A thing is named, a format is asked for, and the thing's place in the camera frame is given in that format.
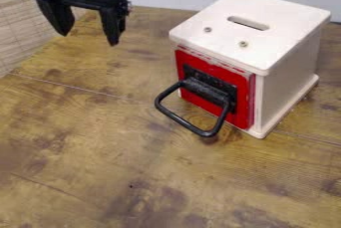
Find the red drawer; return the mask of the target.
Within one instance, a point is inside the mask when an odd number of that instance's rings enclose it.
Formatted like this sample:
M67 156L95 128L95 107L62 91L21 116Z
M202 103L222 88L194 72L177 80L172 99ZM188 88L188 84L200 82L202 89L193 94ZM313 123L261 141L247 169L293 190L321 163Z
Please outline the red drawer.
M176 48L174 58L178 78L192 79L221 96L230 95L232 111L225 120L241 129L251 129L255 124L256 75L182 46Z

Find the white wooden drawer cabinet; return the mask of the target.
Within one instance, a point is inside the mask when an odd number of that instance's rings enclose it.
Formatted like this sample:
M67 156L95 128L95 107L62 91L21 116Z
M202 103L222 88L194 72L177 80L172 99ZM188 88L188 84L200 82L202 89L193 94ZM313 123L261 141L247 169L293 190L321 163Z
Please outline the white wooden drawer cabinet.
M284 0L217 0L170 30L177 59L237 86L226 121L264 138L319 82L331 12Z

